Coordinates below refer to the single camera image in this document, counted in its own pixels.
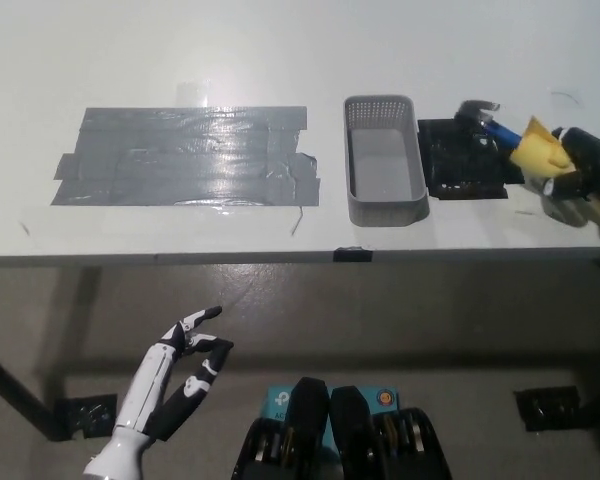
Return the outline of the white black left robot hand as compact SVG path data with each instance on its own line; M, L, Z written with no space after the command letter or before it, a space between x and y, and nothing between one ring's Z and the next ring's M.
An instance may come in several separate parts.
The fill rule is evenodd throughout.
M118 414L116 425L151 440L168 440L207 396L234 344L198 333L205 321L222 313L220 306L195 312L177 321L149 347L137 369ZM169 399L164 398L174 365L194 353L207 357Z

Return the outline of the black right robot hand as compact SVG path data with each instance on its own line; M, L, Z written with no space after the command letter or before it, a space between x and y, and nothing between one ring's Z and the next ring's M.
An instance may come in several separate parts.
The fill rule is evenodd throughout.
M575 126L550 132L570 160L568 167L535 168L527 175L553 201L579 202L600 218L600 138Z

